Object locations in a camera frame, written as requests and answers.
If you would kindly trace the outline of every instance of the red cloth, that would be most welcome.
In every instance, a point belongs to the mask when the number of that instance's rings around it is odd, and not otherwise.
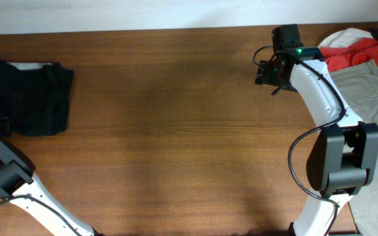
[[[371,59],[375,60],[378,67],[378,41],[375,39],[361,39],[346,48],[321,48],[320,51],[326,58],[329,72],[348,68]]]

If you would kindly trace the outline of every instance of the gray cloth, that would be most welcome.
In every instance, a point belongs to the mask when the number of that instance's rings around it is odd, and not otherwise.
[[[348,105],[366,123],[378,124],[378,67],[370,62],[331,73]],[[378,235],[378,160],[373,182],[350,201],[358,229],[365,236]]]

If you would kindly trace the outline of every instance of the black fabric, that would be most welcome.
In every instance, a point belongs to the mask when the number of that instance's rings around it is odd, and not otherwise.
[[[74,71],[59,63],[19,70],[0,60],[0,120],[25,136],[55,135],[66,130]]]

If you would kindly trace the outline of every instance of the table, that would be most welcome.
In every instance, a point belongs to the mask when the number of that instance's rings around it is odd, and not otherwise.
[[[66,208],[107,236],[284,231],[307,198],[287,150],[314,123],[299,94],[254,84],[252,54],[272,44],[274,27],[0,35],[2,59],[75,71],[67,131],[8,139]],[[348,27],[378,23],[299,29],[317,45]],[[315,139],[293,155],[304,183]],[[356,231],[347,206],[333,231]],[[6,205],[0,235],[50,233]]]

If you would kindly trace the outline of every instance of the robotic arm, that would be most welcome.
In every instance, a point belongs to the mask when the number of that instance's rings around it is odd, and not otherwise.
[[[306,167],[313,190],[303,189],[310,197],[300,217],[291,223],[289,233],[326,235],[338,210],[372,181],[378,126],[365,124],[350,109],[331,80],[320,51],[303,47],[297,25],[274,29],[272,41],[271,60],[257,63],[254,59],[259,66],[256,84],[277,86],[273,95],[283,89],[297,91],[318,126],[314,130],[320,131]],[[294,146],[289,152],[290,167]],[[102,235],[68,212],[47,191],[34,170],[33,163],[20,150],[0,138],[0,199],[4,199],[0,205],[11,202],[19,206],[54,235]]]

